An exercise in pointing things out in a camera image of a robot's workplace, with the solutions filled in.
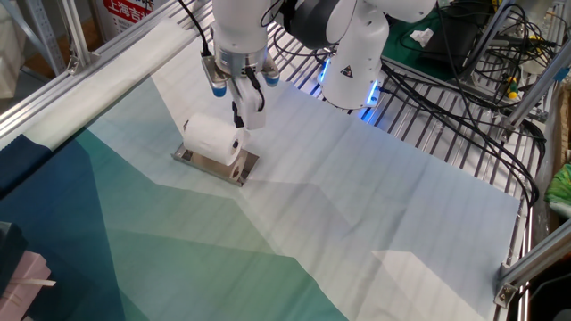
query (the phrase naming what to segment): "red sign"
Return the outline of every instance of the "red sign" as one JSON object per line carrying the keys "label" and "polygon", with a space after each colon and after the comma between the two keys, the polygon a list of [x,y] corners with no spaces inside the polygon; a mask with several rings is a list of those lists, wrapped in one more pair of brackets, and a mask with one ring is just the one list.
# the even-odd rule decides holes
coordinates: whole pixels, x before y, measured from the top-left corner
{"label": "red sign", "polygon": [[146,16],[145,8],[132,4],[128,0],[103,0],[103,5],[111,14],[133,23],[137,23]]}

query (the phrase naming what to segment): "teal fabric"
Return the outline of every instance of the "teal fabric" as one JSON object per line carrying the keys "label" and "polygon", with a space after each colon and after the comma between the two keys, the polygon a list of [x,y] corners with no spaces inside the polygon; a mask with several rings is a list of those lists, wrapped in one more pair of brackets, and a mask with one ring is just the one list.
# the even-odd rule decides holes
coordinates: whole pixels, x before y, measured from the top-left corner
{"label": "teal fabric", "polygon": [[85,130],[0,202],[57,282],[37,320],[346,320],[230,199],[157,185]]}

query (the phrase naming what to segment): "white fabric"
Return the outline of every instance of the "white fabric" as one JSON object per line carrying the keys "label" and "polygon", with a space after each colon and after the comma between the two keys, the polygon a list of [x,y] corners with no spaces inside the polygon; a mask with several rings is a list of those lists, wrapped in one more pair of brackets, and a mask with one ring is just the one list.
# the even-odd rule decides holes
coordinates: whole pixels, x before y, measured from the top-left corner
{"label": "white fabric", "polygon": [[55,150],[193,37],[193,31],[183,30],[174,21],[161,21],[114,61],[52,103],[50,111],[24,135]]}
{"label": "white fabric", "polygon": [[416,42],[418,42],[421,47],[424,48],[426,44],[428,44],[428,41],[430,41],[430,38],[432,37],[433,34],[434,32],[430,28],[426,28],[424,31],[422,30],[412,31],[410,37]]}
{"label": "white fabric", "polygon": [[184,119],[232,117],[199,51],[191,44],[152,75],[159,92],[142,83],[89,130],[156,184],[236,200],[350,320],[492,320],[517,200],[284,83],[265,88],[267,126],[245,147],[260,159],[242,188],[176,162]]}

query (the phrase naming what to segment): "green mat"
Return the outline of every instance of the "green mat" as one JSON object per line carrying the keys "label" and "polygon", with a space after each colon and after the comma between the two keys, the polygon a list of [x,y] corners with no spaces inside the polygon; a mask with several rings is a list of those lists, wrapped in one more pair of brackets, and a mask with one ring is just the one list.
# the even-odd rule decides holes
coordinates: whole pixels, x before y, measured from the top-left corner
{"label": "green mat", "polygon": [[406,46],[422,50],[420,44],[412,40],[409,35],[414,30],[425,30],[426,28],[430,28],[434,33],[440,28],[440,21],[436,11],[432,11],[419,22],[407,23],[399,21],[393,24],[389,38],[386,40],[383,56],[409,66],[412,69],[424,72],[434,78],[448,81],[454,78],[454,74],[449,69],[440,68],[437,64],[420,61],[418,59],[422,54],[420,51],[410,50],[401,44],[400,40],[402,37],[402,42]]}

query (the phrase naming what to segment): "dark blue fabric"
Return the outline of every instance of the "dark blue fabric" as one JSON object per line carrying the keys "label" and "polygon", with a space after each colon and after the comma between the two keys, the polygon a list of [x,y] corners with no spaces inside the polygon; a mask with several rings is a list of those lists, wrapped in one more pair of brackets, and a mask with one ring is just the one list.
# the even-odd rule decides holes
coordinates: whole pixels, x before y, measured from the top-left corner
{"label": "dark blue fabric", "polygon": [[0,221],[18,224],[56,281],[30,308],[34,320],[125,319],[91,162],[79,143],[68,142],[7,194]]}
{"label": "dark blue fabric", "polygon": [[0,151],[0,199],[50,157],[49,148],[19,135]]}

